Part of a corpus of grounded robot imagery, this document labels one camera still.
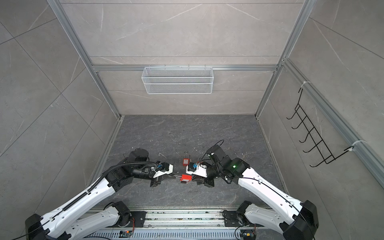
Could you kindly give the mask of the red padlock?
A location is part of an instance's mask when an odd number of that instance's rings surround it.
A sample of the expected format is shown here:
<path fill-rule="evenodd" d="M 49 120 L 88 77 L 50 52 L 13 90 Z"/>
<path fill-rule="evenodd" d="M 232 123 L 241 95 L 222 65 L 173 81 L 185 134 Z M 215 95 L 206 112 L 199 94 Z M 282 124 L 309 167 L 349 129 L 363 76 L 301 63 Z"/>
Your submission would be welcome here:
<path fill-rule="evenodd" d="M 184 157 L 183 157 L 183 166 L 184 167 L 187 167 L 191 162 L 191 157 L 190 157 L 190 154 L 189 153 L 185 153 Z"/>
<path fill-rule="evenodd" d="M 181 176 L 174 176 L 175 179 L 180 180 L 183 183 L 187 183 L 192 181 L 192 176 L 191 175 L 181 175 Z"/>

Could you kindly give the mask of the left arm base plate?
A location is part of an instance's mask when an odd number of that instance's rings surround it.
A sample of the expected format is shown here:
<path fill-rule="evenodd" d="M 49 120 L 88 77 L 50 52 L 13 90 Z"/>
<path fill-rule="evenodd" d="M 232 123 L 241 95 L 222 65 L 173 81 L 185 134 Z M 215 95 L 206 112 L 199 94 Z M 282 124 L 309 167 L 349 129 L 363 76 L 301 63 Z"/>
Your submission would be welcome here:
<path fill-rule="evenodd" d="M 145 211 L 133 211 L 126 220 L 118 220 L 118 222 L 109 228 L 143 228 L 146 220 L 147 212 Z"/>

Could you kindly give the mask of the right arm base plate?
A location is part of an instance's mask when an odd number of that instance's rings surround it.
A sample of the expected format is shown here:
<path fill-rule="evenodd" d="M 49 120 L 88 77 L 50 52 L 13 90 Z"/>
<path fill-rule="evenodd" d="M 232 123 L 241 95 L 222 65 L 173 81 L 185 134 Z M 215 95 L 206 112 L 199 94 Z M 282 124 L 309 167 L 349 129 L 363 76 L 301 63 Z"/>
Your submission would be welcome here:
<path fill-rule="evenodd" d="M 252 224 L 244 214 L 240 214 L 237 211 L 222 211 L 222 216 L 225 221 L 226 227 L 262 227 L 259 224 Z"/>

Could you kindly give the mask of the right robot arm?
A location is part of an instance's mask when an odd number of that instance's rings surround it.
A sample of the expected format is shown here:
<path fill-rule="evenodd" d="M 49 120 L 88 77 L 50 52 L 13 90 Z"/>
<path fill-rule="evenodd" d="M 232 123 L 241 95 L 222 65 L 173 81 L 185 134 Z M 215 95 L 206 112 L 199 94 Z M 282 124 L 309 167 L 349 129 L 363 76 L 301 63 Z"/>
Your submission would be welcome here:
<path fill-rule="evenodd" d="M 236 211 L 242 227 L 261 225 L 281 234 L 285 240 L 315 239 L 319 228 L 317 207 L 284 193 L 242 159 L 231 159 L 221 148 L 221 142 L 209 148 L 201 160 L 189 163 L 186 172 L 193 175 L 193 181 L 206 187 L 214 187 L 218 178 L 227 184 L 235 183 L 269 206 L 265 209 L 244 201 Z"/>

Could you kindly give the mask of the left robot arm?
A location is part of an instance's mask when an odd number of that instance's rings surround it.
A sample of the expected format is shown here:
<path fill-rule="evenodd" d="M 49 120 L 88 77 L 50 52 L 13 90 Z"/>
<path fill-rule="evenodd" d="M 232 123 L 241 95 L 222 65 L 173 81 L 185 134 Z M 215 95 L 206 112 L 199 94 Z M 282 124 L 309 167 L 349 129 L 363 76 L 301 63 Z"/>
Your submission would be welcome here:
<path fill-rule="evenodd" d="M 144 179 L 157 186 L 162 176 L 172 174 L 173 165 L 151 162 L 144 149 L 132 151 L 117 165 L 108 168 L 89 187 L 62 206 L 40 216 L 33 214 L 25 221 L 27 240 L 78 240 L 99 229 L 133 224 L 129 208 L 122 202 L 111 203 L 101 212 L 90 217 L 82 216 L 99 202 L 115 194 L 133 179 Z"/>

